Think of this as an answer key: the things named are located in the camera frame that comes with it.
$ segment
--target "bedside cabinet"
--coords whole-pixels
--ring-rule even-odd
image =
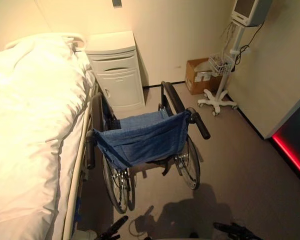
[[[96,80],[114,111],[145,106],[132,31],[91,35],[85,52]]]

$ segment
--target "red led strip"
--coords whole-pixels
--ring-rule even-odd
[[[284,153],[291,159],[294,165],[300,170],[300,162],[293,152],[287,147],[287,145],[278,137],[273,136],[272,139],[280,146]]]

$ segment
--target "wheelchair handle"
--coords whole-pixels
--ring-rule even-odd
[[[85,165],[89,170],[96,166],[95,146],[95,132],[93,130],[89,130],[85,136]]]
[[[262,240],[260,237],[254,235],[250,230],[244,226],[240,226],[234,222],[231,225],[214,222],[213,227],[228,234],[228,237],[238,240]]]
[[[96,240],[116,240],[120,238],[120,235],[115,235],[122,227],[123,224],[128,220],[128,216],[121,217],[118,221],[116,221],[106,232],[102,233]]]
[[[199,113],[197,113],[196,110],[194,110],[192,107],[188,107],[187,110],[191,112],[190,123],[196,124],[196,126],[198,127],[198,129],[204,139],[206,139],[206,140],[209,139],[211,137],[211,135],[210,135],[206,125],[202,121]]]

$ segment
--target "white blanket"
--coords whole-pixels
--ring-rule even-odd
[[[0,52],[0,240],[45,238],[60,144],[92,85],[62,38],[30,39]]]

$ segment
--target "wheeled base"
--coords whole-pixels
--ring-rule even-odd
[[[237,103],[234,101],[222,101],[222,99],[228,93],[227,90],[221,92],[219,98],[217,98],[217,96],[213,96],[208,89],[203,90],[203,92],[204,96],[208,99],[198,100],[198,106],[202,107],[204,104],[212,105],[214,107],[214,111],[212,111],[213,116],[217,116],[220,113],[220,106],[231,106],[233,109],[238,108]]]

